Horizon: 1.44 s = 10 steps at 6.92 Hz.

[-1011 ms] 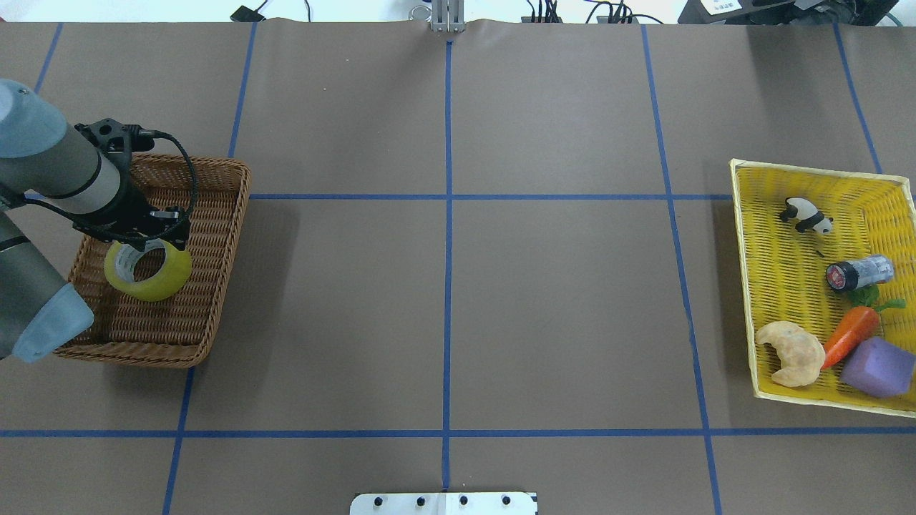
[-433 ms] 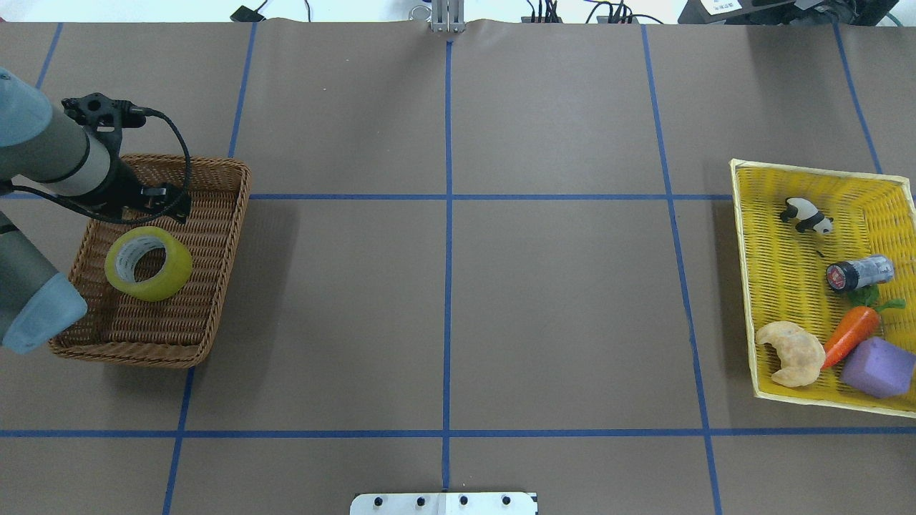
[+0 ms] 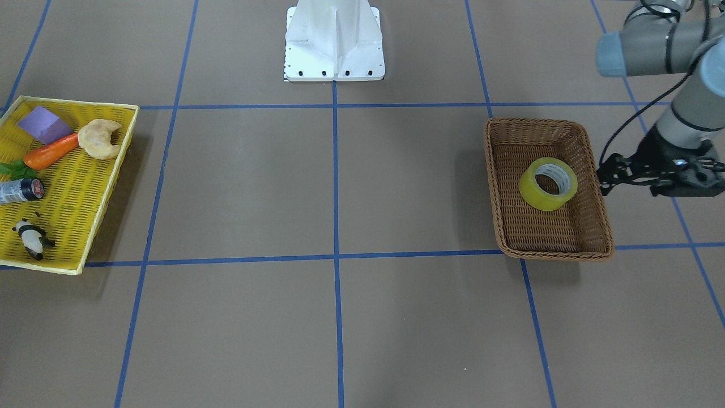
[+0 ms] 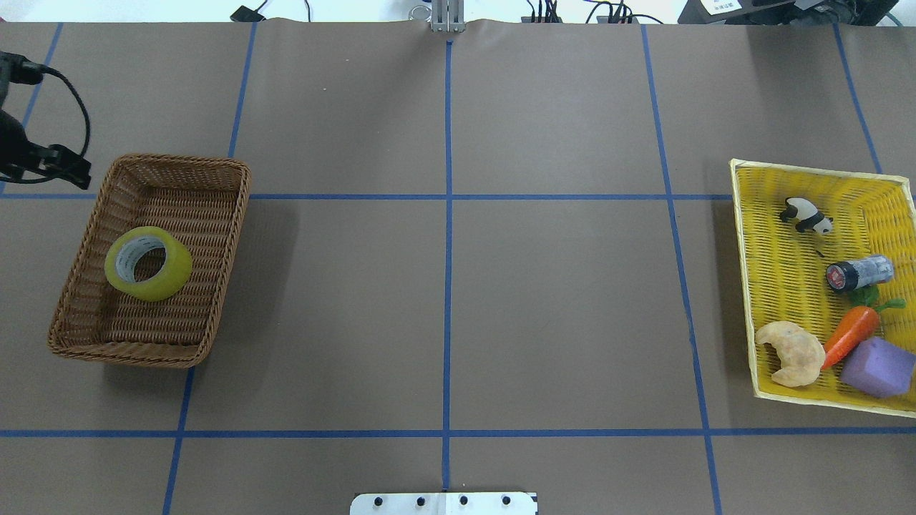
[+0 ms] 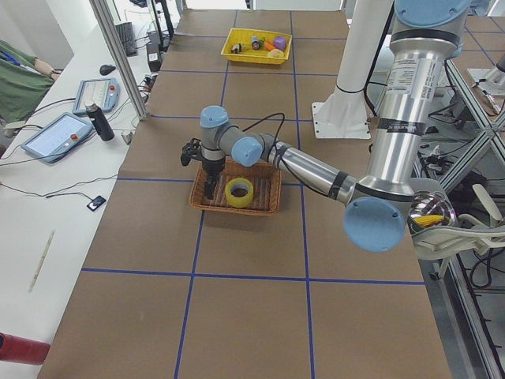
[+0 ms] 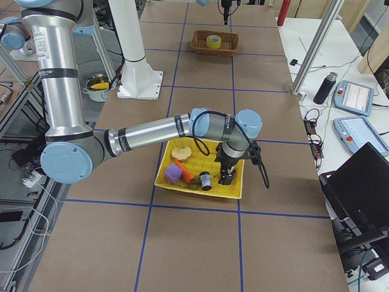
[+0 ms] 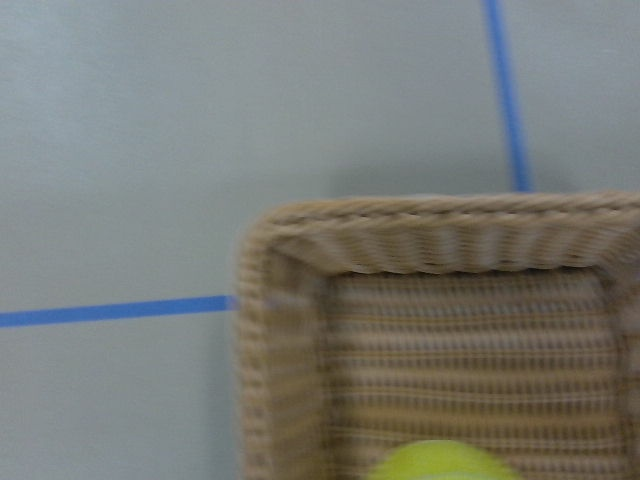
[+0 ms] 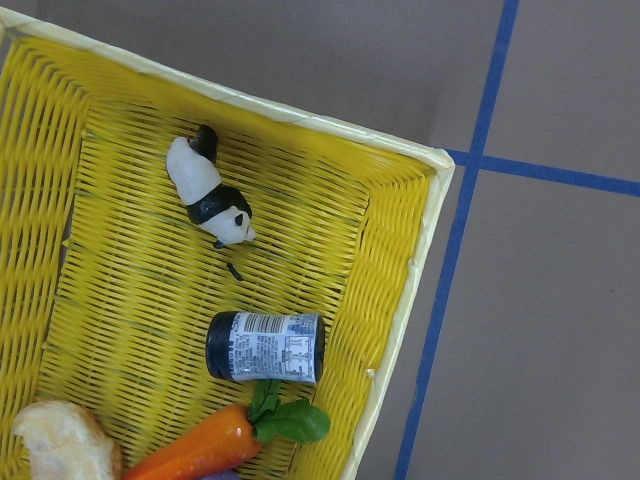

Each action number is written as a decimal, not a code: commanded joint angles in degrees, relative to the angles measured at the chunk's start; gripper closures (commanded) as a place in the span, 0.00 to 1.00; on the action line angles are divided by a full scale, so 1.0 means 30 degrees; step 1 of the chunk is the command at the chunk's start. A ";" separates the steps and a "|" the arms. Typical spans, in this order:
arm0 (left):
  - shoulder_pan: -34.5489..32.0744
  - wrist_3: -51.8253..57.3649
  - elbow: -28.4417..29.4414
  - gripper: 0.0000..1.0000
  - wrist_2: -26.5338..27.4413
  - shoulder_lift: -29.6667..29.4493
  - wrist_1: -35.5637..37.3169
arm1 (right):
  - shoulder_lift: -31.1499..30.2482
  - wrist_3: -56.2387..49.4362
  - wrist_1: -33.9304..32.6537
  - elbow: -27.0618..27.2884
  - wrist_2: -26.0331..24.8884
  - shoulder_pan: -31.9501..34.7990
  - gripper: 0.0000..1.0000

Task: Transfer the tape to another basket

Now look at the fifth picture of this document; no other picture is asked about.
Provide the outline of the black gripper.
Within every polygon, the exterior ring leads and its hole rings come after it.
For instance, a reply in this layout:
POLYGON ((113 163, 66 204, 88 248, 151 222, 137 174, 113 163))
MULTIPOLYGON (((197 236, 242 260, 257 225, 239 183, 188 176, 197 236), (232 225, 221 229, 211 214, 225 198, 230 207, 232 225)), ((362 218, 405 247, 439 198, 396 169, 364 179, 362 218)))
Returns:
POLYGON ((207 173, 204 183, 204 195, 208 200, 213 200, 215 187, 219 183, 219 175, 225 167, 225 153, 202 152, 202 167, 207 173))

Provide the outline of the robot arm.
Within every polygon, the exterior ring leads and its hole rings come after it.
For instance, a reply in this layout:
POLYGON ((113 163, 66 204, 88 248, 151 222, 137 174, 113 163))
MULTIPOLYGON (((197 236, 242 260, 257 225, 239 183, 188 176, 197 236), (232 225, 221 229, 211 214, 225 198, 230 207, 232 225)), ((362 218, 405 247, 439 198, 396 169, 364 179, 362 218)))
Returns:
POLYGON ((346 206, 343 227, 363 250, 388 251, 403 238, 413 199, 410 175, 443 64, 462 45, 467 1, 359 1, 355 5, 335 91, 313 106, 313 121, 329 138, 366 133, 365 87, 386 34, 394 61, 365 175, 354 178, 266 133, 246 133, 226 110, 200 115, 201 140, 181 158, 199 160, 211 197, 231 158, 244 167, 260 160, 289 171, 299 182, 346 206))

